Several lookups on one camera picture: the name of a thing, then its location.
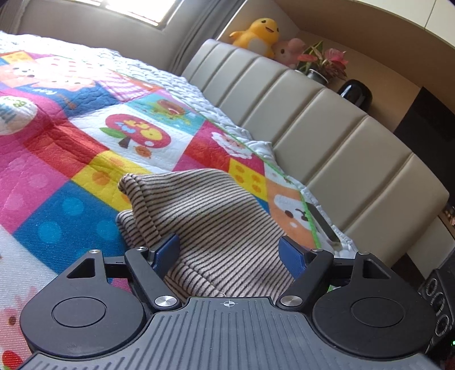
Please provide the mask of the beige striped knit garment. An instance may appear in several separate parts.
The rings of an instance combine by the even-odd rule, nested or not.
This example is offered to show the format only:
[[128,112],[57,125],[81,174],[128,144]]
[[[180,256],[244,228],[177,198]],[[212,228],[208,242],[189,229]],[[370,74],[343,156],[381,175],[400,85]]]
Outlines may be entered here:
[[179,237],[179,257],[164,278],[179,298],[276,300],[294,281],[278,256],[285,232],[230,174],[127,173],[118,188],[131,204],[116,218],[128,247]]

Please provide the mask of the beige padded headboard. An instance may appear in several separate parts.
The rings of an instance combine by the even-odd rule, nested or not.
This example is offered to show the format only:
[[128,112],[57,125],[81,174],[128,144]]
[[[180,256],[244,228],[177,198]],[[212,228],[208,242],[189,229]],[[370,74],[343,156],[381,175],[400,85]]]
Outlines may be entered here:
[[361,251],[408,255],[422,274],[454,248],[439,215],[448,191],[384,125],[305,75],[209,39],[183,77],[306,185]]

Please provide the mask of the colourful patchwork quilt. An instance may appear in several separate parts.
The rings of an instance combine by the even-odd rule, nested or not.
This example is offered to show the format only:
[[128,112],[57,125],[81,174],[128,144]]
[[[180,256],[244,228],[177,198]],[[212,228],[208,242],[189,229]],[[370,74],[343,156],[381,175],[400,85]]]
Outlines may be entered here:
[[88,247],[129,245],[116,225],[130,209],[127,173],[216,168],[295,241],[319,245],[296,186],[166,81],[146,83],[88,62],[27,51],[1,55],[1,367],[30,350],[26,303]]

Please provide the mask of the black round speaker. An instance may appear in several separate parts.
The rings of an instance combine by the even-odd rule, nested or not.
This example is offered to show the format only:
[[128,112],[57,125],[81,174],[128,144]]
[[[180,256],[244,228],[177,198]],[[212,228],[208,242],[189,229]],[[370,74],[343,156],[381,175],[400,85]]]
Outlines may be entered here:
[[338,94],[364,112],[368,112],[373,101],[373,94],[370,89],[364,83],[356,79],[346,81],[339,88]]

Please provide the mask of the potted pink flower plant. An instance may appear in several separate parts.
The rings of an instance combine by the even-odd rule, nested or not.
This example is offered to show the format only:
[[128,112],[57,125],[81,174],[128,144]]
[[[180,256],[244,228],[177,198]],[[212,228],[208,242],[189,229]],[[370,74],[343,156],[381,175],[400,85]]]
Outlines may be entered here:
[[326,86],[333,80],[346,80],[348,60],[346,52],[339,49],[324,49],[323,41],[309,46],[298,56],[296,70],[309,79]]

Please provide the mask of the pink plush toy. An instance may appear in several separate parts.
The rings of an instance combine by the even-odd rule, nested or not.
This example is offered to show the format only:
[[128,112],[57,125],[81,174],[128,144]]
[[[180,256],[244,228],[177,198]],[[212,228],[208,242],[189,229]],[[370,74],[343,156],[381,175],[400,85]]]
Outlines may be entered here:
[[298,57],[305,50],[305,43],[300,38],[292,38],[288,41],[279,41],[272,46],[274,61],[279,62],[288,68],[295,69],[299,60]]

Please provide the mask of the yellow duck plush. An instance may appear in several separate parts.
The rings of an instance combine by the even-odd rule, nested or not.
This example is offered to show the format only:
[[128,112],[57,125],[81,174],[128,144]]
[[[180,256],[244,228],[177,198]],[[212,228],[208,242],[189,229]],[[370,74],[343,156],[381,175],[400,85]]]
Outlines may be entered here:
[[247,30],[232,32],[229,37],[233,46],[274,59],[272,46],[279,40],[279,27],[274,19],[259,18]]

